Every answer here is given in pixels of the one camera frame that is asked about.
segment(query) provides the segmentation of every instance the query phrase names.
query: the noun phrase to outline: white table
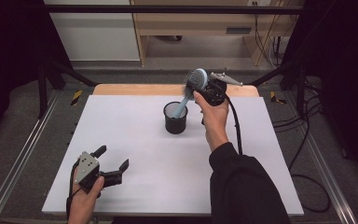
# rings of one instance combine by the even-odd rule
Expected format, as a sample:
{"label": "white table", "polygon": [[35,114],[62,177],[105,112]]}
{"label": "white table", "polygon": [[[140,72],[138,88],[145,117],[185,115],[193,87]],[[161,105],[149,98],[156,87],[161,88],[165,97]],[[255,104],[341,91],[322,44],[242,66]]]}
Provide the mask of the white table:
{"label": "white table", "polygon": [[[186,129],[170,134],[164,127],[163,107],[181,101],[179,95],[91,95],[62,161],[42,211],[65,215],[69,175],[82,151],[102,145],[101,170],[115,171],[126,159],[130,167],[123,183],[106,188],[95,212],[112,216],[209,216],[210,149],[202,114],[187,104]],[[255,156],[281,194],[290,216],[304,212],[284,162],[269,114],[261,97],[231,97],[241,124],[243,153]],[[232,114],[227,134],[237,145]]]}

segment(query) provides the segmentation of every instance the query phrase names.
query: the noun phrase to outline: aluminum rail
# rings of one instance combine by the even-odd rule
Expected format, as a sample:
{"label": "aluminum rail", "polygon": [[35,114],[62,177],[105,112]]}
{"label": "aluminum rail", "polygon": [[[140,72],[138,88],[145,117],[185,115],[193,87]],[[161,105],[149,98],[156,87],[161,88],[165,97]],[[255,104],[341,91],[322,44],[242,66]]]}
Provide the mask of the aluminum rail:
{"label": "aluminum rail", "polygon": [[10,196],[12,190],[16,186],[17,181],[19,180],[22,170],[24,169],[29,157],[31,156],[37,141],[39,140],[40,135],[45,129],[46,124],[52,114],[52,111],[57,104],[58,98],[60,96],[59,91],[54,91],[50,97],[48,111],[45,113],[45,116],[39,119],[31,134],[29,135],[27,141],[25,142],[19,157],[14,162],[11,167],[10,172],[8,173],[4,183],[0,188],[0,214],[7,202],[8,197]]}
{"label": "aluminum rail", "polygon": [[[286,99],[288,99],[288,103],[292,108],[293,113],[296,115],[296,107],[294,106],[295,96],[291,92],[285,92]],[[300,126],[302,133],[305,135],[306,127],[304,125]],[[356,217],[354,216],[351,207],[348,205],[347,200],[345,199],[344,193],[339,187],[336,178],[333,175],[330,167],[327,164],[326,159],[324,158],[321,150],[318,148],[313,136],[309,133],[307,137],[307,143],[309,148],[310,156],[313,159],[316,169],[319,172],[319,175],[324,182],[324,187],[326,188],[328,195],[336,208],[337,214],[341,223],[343,224],[357,224]]]}

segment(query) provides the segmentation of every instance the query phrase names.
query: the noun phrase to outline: black sleeve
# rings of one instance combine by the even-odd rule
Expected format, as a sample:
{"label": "black sleeve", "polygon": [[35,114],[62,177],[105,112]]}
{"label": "black sleeve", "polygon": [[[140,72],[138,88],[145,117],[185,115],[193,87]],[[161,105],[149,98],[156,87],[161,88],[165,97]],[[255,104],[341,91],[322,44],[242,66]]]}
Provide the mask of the black sleeve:
{"label": "black sleeve", "polygon": [[237,153],[231,143],[209,158],[212,223],[290,223],[279,191],[256,158]]}

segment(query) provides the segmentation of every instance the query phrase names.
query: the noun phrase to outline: hand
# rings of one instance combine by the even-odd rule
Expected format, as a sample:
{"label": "hand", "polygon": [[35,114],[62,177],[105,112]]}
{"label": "hand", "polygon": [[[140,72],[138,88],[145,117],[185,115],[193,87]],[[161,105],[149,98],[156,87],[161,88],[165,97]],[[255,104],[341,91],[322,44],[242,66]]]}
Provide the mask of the hand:
{"label": "hand", "polygon": [[92,186],[89,194],[80,186],[75,183],[72,187],[72,192],[75,194],[72,199],[71,213],[68,219],[68,224],[86,224],[89,223],[92,212],[94,211],[95,201],[97,200],[98,194],[103,189],[104,178],[100,176]]}
{"label": "hand", "polygon": [[211,151],[228,142],[226,134],[226,124],[228,115],[228,101],[225,100],[221,105],[212,106],[205,101],[203,96],[194,91],[194,99],[201,107],[203,122],[206,129],[206,140]]}

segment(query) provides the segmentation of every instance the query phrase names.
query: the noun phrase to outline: black cup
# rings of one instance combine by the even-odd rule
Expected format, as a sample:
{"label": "black cup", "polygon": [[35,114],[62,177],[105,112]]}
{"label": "black cup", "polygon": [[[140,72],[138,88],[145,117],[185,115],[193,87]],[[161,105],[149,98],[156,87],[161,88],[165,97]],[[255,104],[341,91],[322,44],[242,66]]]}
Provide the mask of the black cup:
{"label": "black cup", "polygon": [[187,107],[183,109],[179,118],[173,118],[173,111],[179,106],[180,102],[170,102],[164,106],[164,116],[165,116],[165,129],[169,133],[182,133],[186,128],[186,117],[187,117]]}

